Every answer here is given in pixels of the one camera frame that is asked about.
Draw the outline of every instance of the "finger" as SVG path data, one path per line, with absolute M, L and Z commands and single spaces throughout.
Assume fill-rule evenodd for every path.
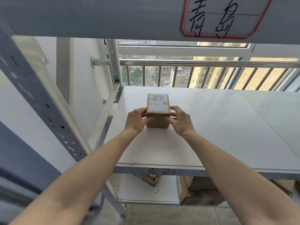
M 145 124 L 149 124 L 150 122 L 153 122 L 153 121 L 154 121 L 154 117 L 147 117 L 147 118 L 144 118 L 143 121 L 145 122 Z
M 179 106 L 170 106 L 171 110 L 175 110 L 176 113 L 182 112 L 183 110 Z
M 139 114 L 143 114 L 146 112 L 146 110 L 147 110 L 147 107 L 141 107 L 141 108 L 135 109 L 134 111 Z
M 171 112 L 171 116 L 177 117 L 177 113 L 176 112 Z
M 168 116 L 163 117 L 163 119 L 164 119 L 167 123 L 170 123 L 171 125 L 175 124 L 175 122 L 176 122 L 173 118 L 168 117 Z

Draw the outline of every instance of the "tiled floor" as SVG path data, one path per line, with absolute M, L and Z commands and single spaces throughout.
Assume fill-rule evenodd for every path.
M 112 174 L 111 185 L 118 194 L 122 174 Z M 127 205 L 125 218 L 121 218 L 105 200 L 103 209 L 94 216 L 86 217 L 83 225 L 240 225 L 230 208 Z

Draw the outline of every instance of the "metal railing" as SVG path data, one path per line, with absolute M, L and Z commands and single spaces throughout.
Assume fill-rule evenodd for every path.
M 109 66 L 110 62 L 108 59 L 92 59 L 94 66 Z M 248 84 L 250 83 L 251 79 L 255 75 L 258 68 L 270 68 L 269 71 L 264 75 L 261 79 L 260 83 L 257 85 L 255 90 L 259 90 L 259 88 L 263 85 L 265 80 L 268 78 L 270 73 L 274 68 L 284 68 L 284 71 L 279 75 L 279 77 L 274 81 L 272 86 L 269 90 L 276 90 L 278 85 L 283 82 L 283 80 L 287 77 L 289 70 L 294 68 L 300 68 L 300 62 L 290 62 L 290 61 L 206 61 L 206 60 L 149 60 L 149 59 L 120 59 L 120 65 L 127 67 L 127 81 L 128 85 L 130 85 L 130 73 L 129 73 L 129 66 L 142 66 L 142 85 L 145 86 L 145 66 L 158 66 L 158 82 L 157 86 L 160 86 L 161 80 L 161 67 L 162 66 L 173 66 L 175 67 L 174 76 L 172 81 L 172 87 L 175 86 L 176 76 L 178 67 L 191 67 L 186 87 L 189 88 L 190 82 L 192 79 L 193 71 L 195 67 L 207 67 L 203 81 L 201 83 L 201 88 L 204 88 L 206 83 L 208 73 L 211 67 L 220 67 L 219 74 L 216 79 L 216 83 L 213 85 L 212 88 L 217 89 L 221 79 L 224 75 L 226 68 L 234 68 L 231 72 L 229 79 L 227 80 L 224 88 L 232 89 L 234 83 L 238 79 L 238 76 L 241 75 L 243 68 L 254 68 L 248 79 L 246 80 L 245 84 L 242 87 L 244 90 Z

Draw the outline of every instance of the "person's right hand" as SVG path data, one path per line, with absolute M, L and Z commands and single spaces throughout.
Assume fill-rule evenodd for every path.
M 170 106 L 170 109 L 175 110 L 175 112 L 171 112 L 171 116 L 173 116 L 173 118 L 164 117 L 163 119 L 173 126 L 178 135 L 184 137 L 185 133 L 194 131 L 193 123 L 189 114 L 186 114 L 179 106 Z

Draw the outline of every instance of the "label with red border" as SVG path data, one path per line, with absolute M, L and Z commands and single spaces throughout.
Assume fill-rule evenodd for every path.
M 149 168 L 149 174 L 151 174 L 151 175 L 174 175 L 175 169 Z
M 183 37 L 245 39 L 258 28 L 272 0 L 184 0 Z

